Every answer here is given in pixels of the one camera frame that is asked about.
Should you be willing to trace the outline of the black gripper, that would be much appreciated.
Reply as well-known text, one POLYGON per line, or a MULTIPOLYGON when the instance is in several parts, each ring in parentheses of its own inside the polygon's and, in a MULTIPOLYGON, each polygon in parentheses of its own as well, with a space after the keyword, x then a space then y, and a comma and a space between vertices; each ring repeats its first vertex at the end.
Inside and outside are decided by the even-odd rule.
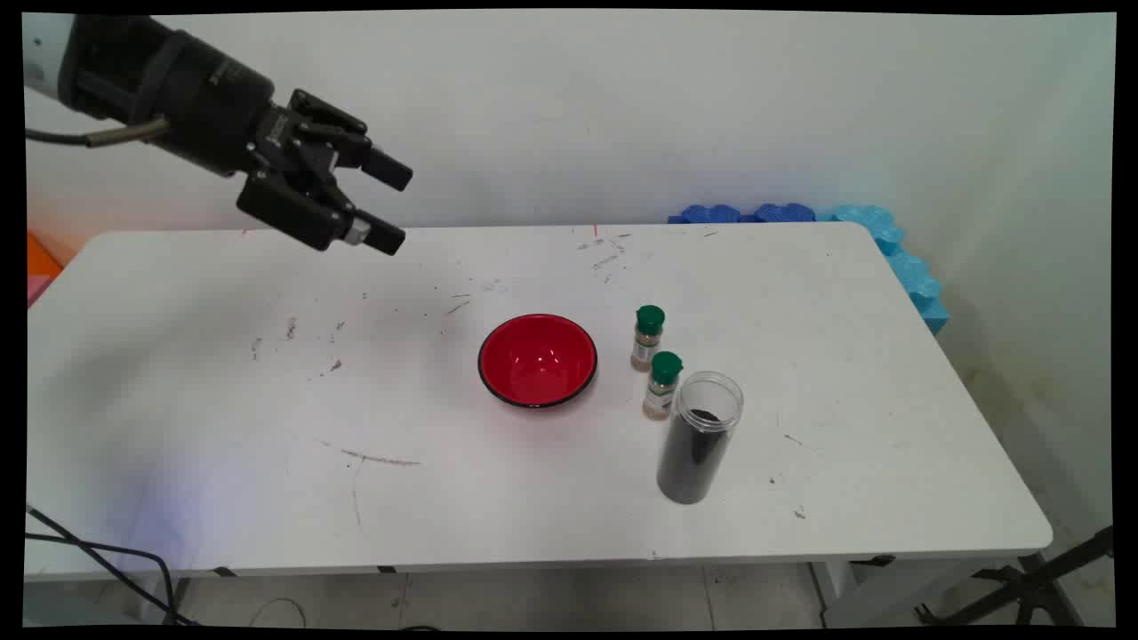
MULTIPOLYGON (((61 143, 145 140, 222 177, 250 173, 236 207, 313 251, 365 244, 394 255, 405 243, 402 228, 357 208, 337 184, 300 189, 281 174, 292 159, 261 134, 289 118, 257 69, 139 13, 74 13, 65 34, 61 105, 118 128, 64 134, 61 143)), ((300 117, 302 141, 336 153, 333 166, 406 190, 413 170, 376 146, 365 122, 302 89, 292 90, 289 109, 300 117)))

